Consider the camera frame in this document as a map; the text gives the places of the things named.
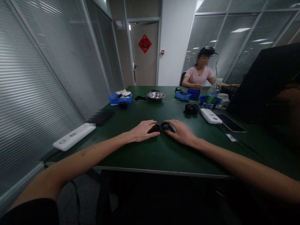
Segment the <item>door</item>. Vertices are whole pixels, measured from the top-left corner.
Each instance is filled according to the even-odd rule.
[[[130,25],[133,63],[136,65],[134,70],[136,85],[155,86],[159,22],[131,23]],[[146,53],[139,46],[144,35],[151,42]]]

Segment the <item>pink shirt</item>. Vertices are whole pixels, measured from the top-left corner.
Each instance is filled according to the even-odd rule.
[[[188,82],[191,84],[204,84],[207,79],[213,77],[213,72],[211,68],[204,68],[203,73],[201,75],[198,74],[196,67],[189,68],[187,73],[184,75],[185,77],[189,77]]]

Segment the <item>floor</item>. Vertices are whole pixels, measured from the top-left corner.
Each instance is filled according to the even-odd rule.
[[[95,212],[98,200],[100,185],[93,181],[87,175],[77,177],[74,182],[77,185],[78,195],[80,199],[80,224],[95,224]],[[118,199],[110,196],[112,210],[117,207]],[[58,212],[61,225],[77,224],[77,204],[75,187],[72,183],[68,183],[61,191],[58,201]]]

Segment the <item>red fu sign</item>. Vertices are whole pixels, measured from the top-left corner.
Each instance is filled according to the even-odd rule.
[[[152,43],[149,41],[146,35],[142,37],[140,42],[138,43],[139,47],[143,50],[144,53],[148,51]]]

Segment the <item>green table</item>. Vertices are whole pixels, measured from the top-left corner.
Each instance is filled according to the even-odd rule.
[[[135,99],[137,96],[142,96],[147,98],[147,94],[149,92],[152,92],[152,89],[159,90],[162,93],[165,93],[166,96],[162,99],[165,101],[177,101],[178,98],[175,97],[175,88],[176,87],[170,87],[170,86],[128,86],[126,88],[127,91],[132,92],[132,100]],[[187,91],[187,87],[180,87],[183,91]],[[201,96],[206,95],[207,91],[210,87],[203,87]],[[200,102],[197,98],[190,98],[191,102]]]
[[[128,87],[127,90],[132,92],[138,90],[143,95],[151,88]],[[236,134],[236,138],[255,149],[260,155],[231,142],[216,125],[207,123],[202,115],[185,115],[183,111],[186,103],[170,100],[174,95],[174,87],[153,88],[166,93],[164,101],[132,101],[127,110],[121,110],[118,106],[108,104],[104,109],[115,109],[114,117],[107,121],[104,126],[97,127],[67,152],[61,152],[54,156],[50,162],[58,162],[81,149],[128,131],[138,125],[140,121],[154,119],[158,123],[162,123],[167,119],[177,119],[184,122],[200,138],[257,162],[266,165],[268,162],[272,162],[278,171],[300,180],[298,157],[267,134],[259,125],[245,124],[233,119],[248,131],[247,133]],[[213,111],[227,114],[225,110],[215,109]],[[140,143],[131,143],[120,148],[101,161],[97,168],[212,178],[232,177],[227,170],[213,160],[188,146],[179,144],[163,132],[158,137]]]

